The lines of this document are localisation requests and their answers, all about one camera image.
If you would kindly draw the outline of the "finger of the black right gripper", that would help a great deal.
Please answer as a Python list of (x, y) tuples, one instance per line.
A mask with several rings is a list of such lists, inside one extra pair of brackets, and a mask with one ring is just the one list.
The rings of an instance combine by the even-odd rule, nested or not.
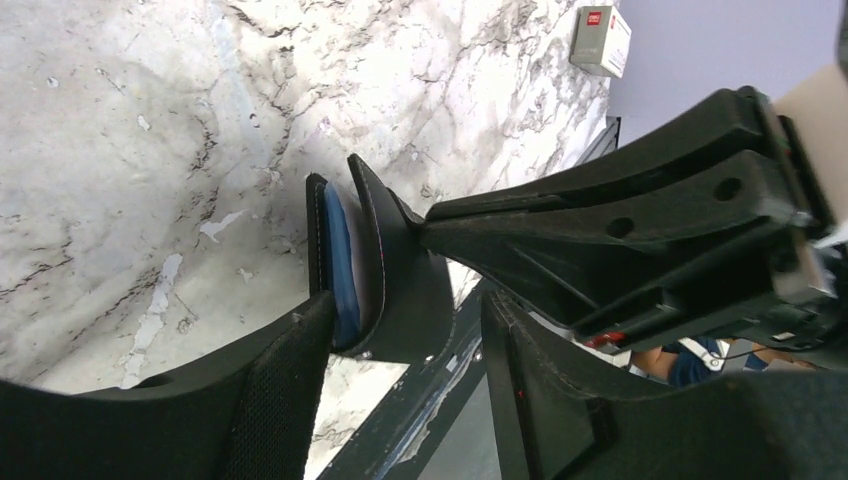
[(624, 175), (620, 152), (433, 206), (428, 249), (579, 339), (643, 350), (681, 337), (789, 352), (835, 341), (835, 262), (782, 158), (752, 149)]
[(765, 95), (720, 89), (656, 130), (576, 167), (503, 190), (435, 204), (429, 221), (585, 208), (634, 198), (697, 175), (782, 137)]

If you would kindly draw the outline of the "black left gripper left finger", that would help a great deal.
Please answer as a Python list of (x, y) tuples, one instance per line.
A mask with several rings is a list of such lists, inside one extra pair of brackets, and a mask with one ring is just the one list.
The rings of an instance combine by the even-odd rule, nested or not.
[(318, 294), (237, 341), (129, 388), (1, 385), (5, 479), (300, 479), (332, 343)]

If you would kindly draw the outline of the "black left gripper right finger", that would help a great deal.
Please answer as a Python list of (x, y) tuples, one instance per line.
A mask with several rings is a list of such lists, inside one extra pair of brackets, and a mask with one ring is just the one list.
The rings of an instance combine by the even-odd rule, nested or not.
[(483, 357), (506, 479), (843, 479), (847, 376), (722, 375), (675, 389), (481, 299)]

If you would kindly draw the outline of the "black leather card holder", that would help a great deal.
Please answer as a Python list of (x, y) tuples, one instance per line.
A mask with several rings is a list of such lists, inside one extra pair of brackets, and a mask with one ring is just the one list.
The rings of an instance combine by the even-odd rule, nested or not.
[(317, 173), (305, 180), (311, 294), (335, 301), (334, 354), (424, 364), (455, 327), (446, 260), (421, 246), (423, 220), (358, 155), (354, 197)]

